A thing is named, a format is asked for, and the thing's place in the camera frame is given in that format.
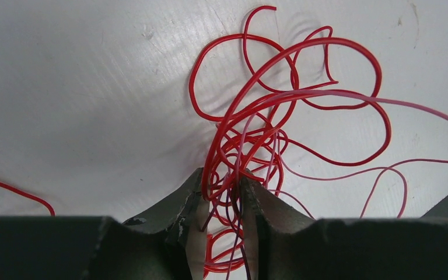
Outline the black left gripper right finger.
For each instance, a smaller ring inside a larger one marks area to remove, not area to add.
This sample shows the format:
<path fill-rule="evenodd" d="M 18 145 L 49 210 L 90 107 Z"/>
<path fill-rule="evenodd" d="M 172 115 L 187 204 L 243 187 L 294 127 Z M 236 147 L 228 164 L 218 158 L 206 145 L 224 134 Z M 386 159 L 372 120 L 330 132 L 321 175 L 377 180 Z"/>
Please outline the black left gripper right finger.
<path fill-rule="evenodd" d="M 448 219 L 314 220 L 240 180 L 248 279 L 448 279 Z"/>

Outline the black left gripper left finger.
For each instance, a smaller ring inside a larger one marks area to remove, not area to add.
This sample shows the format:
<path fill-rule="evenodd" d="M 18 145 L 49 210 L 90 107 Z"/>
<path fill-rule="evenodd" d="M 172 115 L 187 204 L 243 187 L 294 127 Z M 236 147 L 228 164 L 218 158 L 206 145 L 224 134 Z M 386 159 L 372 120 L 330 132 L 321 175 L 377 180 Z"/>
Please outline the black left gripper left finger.
<path fill-rule="evenodd" d="M 0 216 L 0 279 L 202 279 L 209 204 L 202 169 L 145 211 Z"/>

